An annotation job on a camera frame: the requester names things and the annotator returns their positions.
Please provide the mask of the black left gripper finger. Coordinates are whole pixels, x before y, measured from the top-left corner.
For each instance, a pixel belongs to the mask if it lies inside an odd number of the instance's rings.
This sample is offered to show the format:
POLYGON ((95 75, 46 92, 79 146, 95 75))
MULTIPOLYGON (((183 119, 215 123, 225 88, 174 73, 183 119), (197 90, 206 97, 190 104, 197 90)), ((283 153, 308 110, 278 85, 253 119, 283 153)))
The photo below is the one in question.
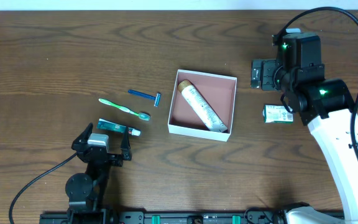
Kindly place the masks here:
POLYGON ((126 127, 121 141, 121 151, 123 156, 129 156, 131 154, 131 147, 129 143, 129 128, 126 127))
POLYGON ((73 145, 83 145, 88 142, 90 135, 92 134, 93 124, 87 125, 85 130, 72 142, 73 145))

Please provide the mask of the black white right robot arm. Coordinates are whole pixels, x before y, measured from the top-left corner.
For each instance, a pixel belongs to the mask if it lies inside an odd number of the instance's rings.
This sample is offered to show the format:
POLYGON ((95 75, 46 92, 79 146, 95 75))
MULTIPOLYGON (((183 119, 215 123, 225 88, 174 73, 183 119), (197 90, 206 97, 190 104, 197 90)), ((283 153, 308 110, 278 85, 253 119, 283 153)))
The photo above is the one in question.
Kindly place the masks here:
POLYGON ((287 29, 276 35, 275 59, 252 61, 250 85, 281 91, 281 102, 321 148, 339 192, 342 218, 298 203, 280 211, 275 223, 358 223, 358 124, 351 124, 354 100, 340 79, 327 80, 321 41, 313 32, 287 29))

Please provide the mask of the white Pantene lotion tube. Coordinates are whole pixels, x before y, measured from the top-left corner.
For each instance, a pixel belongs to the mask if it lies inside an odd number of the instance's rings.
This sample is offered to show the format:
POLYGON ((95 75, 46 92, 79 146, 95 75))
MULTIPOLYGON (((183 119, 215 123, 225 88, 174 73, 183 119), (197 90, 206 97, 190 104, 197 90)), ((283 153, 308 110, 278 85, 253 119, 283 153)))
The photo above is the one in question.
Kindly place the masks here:
POLYGON ((189 80, 180 82, 178 90, 210 131, 219 133, 227 131, 227 126, 189 80))

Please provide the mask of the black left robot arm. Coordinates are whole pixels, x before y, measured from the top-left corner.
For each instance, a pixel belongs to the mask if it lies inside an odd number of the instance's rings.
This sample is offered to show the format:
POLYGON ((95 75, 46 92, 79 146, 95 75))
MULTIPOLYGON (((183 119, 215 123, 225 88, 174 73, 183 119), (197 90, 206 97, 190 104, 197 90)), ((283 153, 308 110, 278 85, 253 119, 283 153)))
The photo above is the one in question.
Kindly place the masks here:
POLYGON ((92 123, 72 142, 71 148, 87 167, 84 173, 71 176, 66 183, 69 209, 96 211, 103 205, 110 168, 121 167, 124 161, 132 159, 129 128, 124 130, 120 154, 109 152, 109 136, 94 133, 92 123))

